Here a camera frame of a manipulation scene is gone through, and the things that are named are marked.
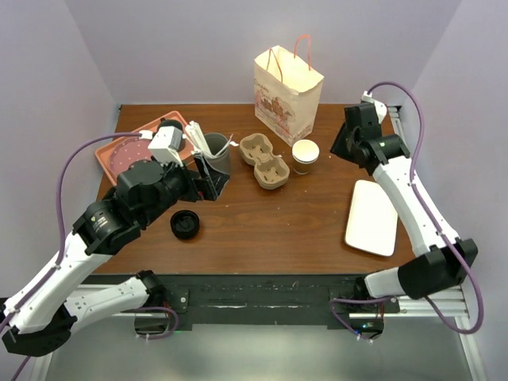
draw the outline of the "pink plastic tray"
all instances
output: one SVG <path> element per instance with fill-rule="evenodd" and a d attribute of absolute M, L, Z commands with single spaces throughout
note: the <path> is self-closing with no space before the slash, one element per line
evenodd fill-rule
<path fill-rule="evenodd" d="M 187 122 L 178 111 L 171 111 L 146 125 L 142 125 L 133 132 L 136 133 L 142 129 L 149 129 L 155 132 L 162 118 L 175 119 L 182 123 L 183 127 L 187 125 Z M 179 152 L 180 159 L 185 164 L 189 164 L 193 160 L 192 151 L 194 147 L 187 139 L 184 140 L 184 142 L 185 145 Z M 117 185 L 118 174 L 126 171 L 132 163 L 142 159 L 150 160 L 151 153 L 148 150 L 149 143 L 150 140 L 140 139 L 139 137 L 119 137 L 111 143 L 106 144 L 104 147 L 97 149 L 95 151 L 95 157 L 97 157 L 98 162 L 101 164 L 110 182 L 113 185 Z"/>

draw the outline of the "brown bag handle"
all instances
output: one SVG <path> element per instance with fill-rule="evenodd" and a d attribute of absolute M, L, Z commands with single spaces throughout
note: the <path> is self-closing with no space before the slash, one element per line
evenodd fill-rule
<path fill-rule="evenodd" d="M 302 34 L 297 40 L 296 42 L 294 43 L 294 51 L 293 51 L 293 58 L 296 58 L 296 48 L 298 47 L 298 42 L 300 42 L 300 40 L 302 38 L 308 38 L 309 39 L 309 44 L 307 45 L 307 58 L 309 59 L 309 70 L 310 70 L 310 35 L 309 34 Z"/>
<path fill-rule="evenodd" d="M 270 48 L 270 52 L 268 53 L 268 63 L 267 63 L 267 70 L 268 70 L 268 67 L 270 66 L 270 57 L 271 57 L 271 54 L 273 53 L 273 58 L 275 58 L 275 62 L 277 63 L 277 67 L 279 68 L 279 72 L 280 72 L 280 82 L 282 83 L 283 81 L 283 71 L 281 70 L 280 68 L 280 65 L 279 65 L 279 61 L 277 60 L 277 56 L 275 55 L 275 52 L 273 51 L 272 48 Z"/>

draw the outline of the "white paper bag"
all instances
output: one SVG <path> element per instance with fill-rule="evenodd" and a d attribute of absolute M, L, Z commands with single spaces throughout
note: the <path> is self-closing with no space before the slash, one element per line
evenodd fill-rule
<path fill-rule="evenodd" d="M 296 56 L 298 42 L 309 38 L 309 62 Z M 296 40 L 294 52 L 274 46 L 254 60 L 256 116 L 286 143 L 312 132 L 323 87 L 323 75 L 310 66 L 310 36 Z"/>

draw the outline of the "brown wooden tabletop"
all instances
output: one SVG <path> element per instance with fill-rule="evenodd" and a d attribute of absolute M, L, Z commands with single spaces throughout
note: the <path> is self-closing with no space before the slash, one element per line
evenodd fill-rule
<path fill-rule="evenodd" d="M 381 257 L 344 243 L 349 203 L 355 182 L 369 179 L 365 170 L 329 154 L 344 121 L 344 106 L 320 105 L 308 136 L 321 153 L 308 175 L 291 173 L 276 190 L 261 188 L 252 167 L 231 147 L 231 180 L 216 202 L 178 202 L 124 247 L 101 273 L 364 273 L 399 266 L 411 258 L 409 238 L 398 223 L 395 253 Z M 253 105 L 123 106 L 117 132 L 132 131 L 172 110 L 196 121 L 205 133 L 234 133 L 239 143 L 251 133 L 264 133 L 292 168 L 291 147 L 254 116 Z M 383 123 L 384 133 L 393 133 Z M 104 175 L 98 197 L 111 187 Z M 169 219 L 178 210 L 196 212 L 201 229 L 191 241 L 179 241 Z"/>

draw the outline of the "white paper cup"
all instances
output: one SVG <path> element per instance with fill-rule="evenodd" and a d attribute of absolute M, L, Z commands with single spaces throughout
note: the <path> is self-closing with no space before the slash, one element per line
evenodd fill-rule
<path fill-rule="evenodd" d="M 319 157 L 319 147 L 313 141 L 303 139 L 294 143 L 292 153 L 294 171 L 306 175 Z"/>

